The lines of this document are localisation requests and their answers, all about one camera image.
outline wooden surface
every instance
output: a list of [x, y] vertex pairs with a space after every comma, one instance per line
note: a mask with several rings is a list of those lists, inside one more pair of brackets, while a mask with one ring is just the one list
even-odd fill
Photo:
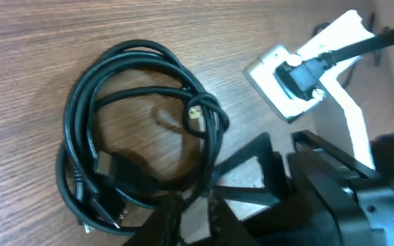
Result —
[[[124, 237], [101, 232], [84, 234], [65, 207], [54, 176], [68, 91], [105, 49], [134, 38], [171, 49], [220, 100], [231, 119], [220, 161], [263, 131], [270, 133], [275, 149], [286, 153], [291, 150], [289, 134], [313, 130], [311, 119], [306, 115], [292, 125], [280, 121], [241, 71], [271, 45], [282, 43], [294, 50], [309, 39], [314, 25], [349, 9], [368, 13], [371, 4], [370, 0], [0, 1], [0, 245], [125, 242]], [[365, 75], [364, 84], [354, 81], [357, 85], [349, 88], [367, 112], [371, 137], [394, 131], [394, 89], [387, 76]], [[178, 85], [160, 74], [129, 71], [101, 93], [155, 84]], [[176, 100], [159, 96], [116, 102], [100, 112], [102, 134], [109, 150], [130, 148], [147, 159], [154, 175], [170, 178], [194, 164], [190, 159], [198, 147], [177, 123], [180, 114]], [[233, 176], [240, 183], [259, 185], [256, 165], [247, 166]], [[259, 209], [234, 202], [231, 206], [239, 217]], [[184, 215], [186, 239], [207, 233], [205, 209], [200, 200]], [[130, 211], [127, 225], [140, 225], [150, 214], [137, 207]]]

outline coiled cable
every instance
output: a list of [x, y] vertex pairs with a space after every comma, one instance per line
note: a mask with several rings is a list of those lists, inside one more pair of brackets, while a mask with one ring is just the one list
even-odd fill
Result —
[[[144, 47], [154, 51], [135, 50]], [[115, 92], [100, 100], [96, 95], [111, 77], [128, 69], [144, 68], [164, 72], [179, 80], [182, 88], [149, 86], [137, 87]], [[89, 226], [110, 234], [129, 236], [138, 227], [116, 228], [110, 223], [89, 214], [86, 205], [79, 201], [70, 191], [66, 181], [66, 166], [71, 164], [77, 170], [77, 178], [83, 181], [86, 191], [96, 196], [102, 192], [105, 184], [98, 174], [93, 172], [97, 161], [99, 147], [93, 138], [93, 116], [101, 107], [134, 96], [158, 94], [181, 99], [184, 104], [183, 127], [203, 141], [199, 164], [185, 177], [179, 178], [171, 185], [162, 186], [171, 191], [184, 191], [195, 184], [192, 194], [184, 199], [185, 208], [207, 190], [215, 160], [220, 151], [224, 131], [229, 127], [229, 119], [212, 94], [205, 91], [198, 79], [185, 68], [166, 47], [148, 40], [130, 40], [117, 44], [105, 51], [76, 81], [71, 89], [64, 109], [64, 140], [56, 160], [56, 181], [60, 194], [78, 219]], [[204, 122], [204, 131], [193, 129], [190, 125], [188, 111], [200, 105]], [[161, 197], [147, 198], [130, 194], [117, 187], [116, 193], [125, 200], [136, 204], [153, 207]]]

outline wooden table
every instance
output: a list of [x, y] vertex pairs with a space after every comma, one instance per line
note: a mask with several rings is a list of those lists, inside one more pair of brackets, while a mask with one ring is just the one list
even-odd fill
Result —
[[[275, 149], [286, 153], [291, 150], [289, 134], [313, 129], [311, 119], [306, 116], [292, 125], [279, 120], [241, 71], [273, 44], [294, 50], [310, 38], [316, 24], [349, 9], [366, 14], [372, 7], [369, 0], [0, 1], [0, 245], [126, 241], [101, 232], [85, 234], [55, 185], [54, 162], [68, 91], [104, 50], [136, 38], [171, 49], [231, 119], [219, 160], [263, 131], [270, 133]], [[384, 84], [375, 90], [390, 88]], [[178, 83], [162, 74], [128, 71], [113, 78], [101, 94], [146, 85]], [[365, 102], [371, 93], [365, 89], [359, 97], [367, 97]], [[194, 164], [190, 159], [197, 155], [199, 143], [178, 123], [181, 108], [179, 101], [160, 96], [107, 106], [100, 117], [108, 150], [132, 149], [161, 179], [186, 172]], [[367, 116], [367, 123], [376, 119]], [[390, 127], [394, 122], [387, 119], [382, 126], [394, 131]], [[249, 175], [246, 180], [257, 172], [250, 166], [254, 171], [248, 168], [249, 173], [242, 173]], [[240, 217], [256, 210], [231, 205]], [[184, 216], [185, 238], [195, 240], [207, 233], [205, 209], [200, 200]], [[150, 214], [138, 207], [130, 211], [127, 225], [141, 225]]]

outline screw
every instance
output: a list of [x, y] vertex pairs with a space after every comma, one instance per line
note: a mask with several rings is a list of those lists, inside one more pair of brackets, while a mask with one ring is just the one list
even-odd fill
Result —
[[313, 96], [315, 100], [318, 100], [320, 102], [325, 99], [325, 91], [323, 91], [322, 89], [314, 89], [311, 93], [311, 96]]
[[286, 62], [290, 66], [299, 66], [302, 64], [302, 58], [298, 54], [291, 54], [287, 57]]

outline wood grain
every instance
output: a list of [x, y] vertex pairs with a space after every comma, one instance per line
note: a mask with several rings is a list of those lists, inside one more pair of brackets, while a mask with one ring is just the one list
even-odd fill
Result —
[[[231, 119], [219, 160], [263, 131], [270, 133], [276, 150], [286, 153], [291, 151], [289, 134], [313, 130], [311, 119], [306, 115], [292, 125], [280, 121], [241, 71], [273, 44], [296, 49], [309, 39], [314, 25], [349, 9], [366, 14], [373, 6], [370, 0], [0, 0], [0, 245], [121, 245], [126, 241], [101, 232], [84, 234], [55, 185], [54, 161], [68, 91], [104, 50], [135, 38], [171, 49], [220, 100]], [[359, 82], [358, 89], [349, 91], [368, 112], [367, 125], [374, 137], [394, 131], [394, 89], [390, 79], [369, 78], [364, 76], [368, 83], [354, 82]], [[101, 93], [155, 84], [178, 85], [160, 74], [129, 71], [114, 78]], [[381, 107], [379, 102], [389, 104]], [[177, 103], [145, 96], [106, 106], [100, 117], [107, 147], [129, 148], [144, 156], [160, 178], [186, 172], [194, 164], [190, 159], [197, 153], [198, 141], [175, 120], [181, 113]], [[252, 164], [244, 168], [248, 177], [259, 172]], [[231, 206], [240, 217], [259, 209]], [[182, 227], [188, 240], [207, 233], [205, 209], [205, 201], [200, 200], [184, 216]], [[133, 207], [125, 223], [140, 225], [149, 214]]]

